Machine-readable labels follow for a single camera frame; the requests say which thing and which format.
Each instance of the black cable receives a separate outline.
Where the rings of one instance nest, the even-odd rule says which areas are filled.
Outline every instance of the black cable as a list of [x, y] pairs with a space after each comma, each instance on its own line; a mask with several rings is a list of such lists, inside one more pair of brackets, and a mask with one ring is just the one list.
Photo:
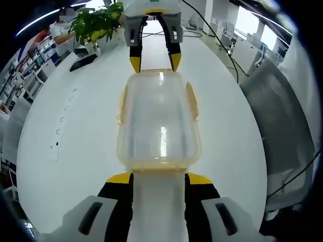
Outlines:
[[277, 192], [279, 192], [281, 189], [283, 189], [285, 186], [287, 186], [289, 183], [291, 183], [293, 180], [295, 180], [297, 177], [299, 177], [303, 172], [306, 171], [306, 169], [308, 169], [313, 162], [315, 161], [315, 159], [317, 158], [317, 156], [321, 153], [321, 149], [319, 149], [319, 151], [313, 156], [312, 160], [304, 167], [304, 169], [302, 169], [296, 176], [294, 176], [292, 179], [290, 179], [288, 182], [286, 182], [284, 185], [282, 185], [279, 189], [277, 189], [276, 191], [274, 191], [272, 194], [267, 196], [267, 199], [272, 197], [273, 195], [275, 195]]
[[208, 24], [208, 22], [205, 20], [205, 18], [202, 16], [202, 14], [195, 8], [193, 7], [192, 5], [190, 5], [188, 2], [186, 2], [185, 0], [182, 0], [187, 6], [189, 6], [191, 9], [193, 9], [200, 17], [201, 19], [205, 22], [205, 24], [209, 27], [209, 29], [212, 31], [212, 33], [215, 35], [215, 37], [218, 39], [219, 43], [222, 45], [222, 47], [226, 50], [227, 54], [228, 54], [228, 57], [230, 58], [233, 66], [234, 66], [234, 69], [236, 71], [236, 74], [237, 74], [237, 83], [239, 83], [239, 74], [238, 74], [238, 70], [237, 70], [237, 67], [236, 67], [236, 64], [234, 63], [232, 57], [230, 56], [230, 54], [228, 53], [227, 49], [225, 48], [225, 46], [223, 45], [223, 43], [220, 41], [220, 39], [217, 37], [216, 33], [214, 32], [214, 30], [211, 28], [210, 24]]
[[[194, 35], [183, 35], [183, 37], [201, 38], [203, 36], [202, 34], [197, 33], [197, 32], [194, 32], [194, 31], [184, 30], [184, 32], [190, 32], [190, 33], [198, 34], [198, 36], [194, 36]], [[143, 33], [143, 34], [148, 34], [146, 36], [143, 36], [143, 38], [144, 37], [149, 37], [151, 35], [165, 35], [165, 34], [161, 34], [161, 33], [163, 33], [163, 31], [160, 31], [160, 32], [157, 32], [157, 33]]]

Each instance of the white table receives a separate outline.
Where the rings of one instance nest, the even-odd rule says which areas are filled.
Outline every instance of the white table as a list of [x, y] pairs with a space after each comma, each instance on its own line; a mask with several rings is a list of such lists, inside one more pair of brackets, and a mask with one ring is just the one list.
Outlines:
[[[144, 29], [158, 31], [156, 22]], [[163, 36], [144, 38], [143, 46], [142, 69], [171, 67]], [[247, 211], [259, 229], [266, 163], [249, 104], [226, 67], [198, 38], [184, 37], [181, 50], [178, 72], [192, 84], [200, 110], [201, 159], [190, 171], [211, 179], [219, 194]], [[21, 205], [42, 233], [60, 226], [63, 215], [87, 196], [97, 195], [107, 178], [125, 172], [116, 145], [120, 94], [134, 73], [129, 49], [120, 44], [92, 64], [69, 72], [75, 60], [69, 55], [48, 78], [31, 106], [19, 143]], [[73, 95], [56, 157], [51, 146], [63, 108]]]

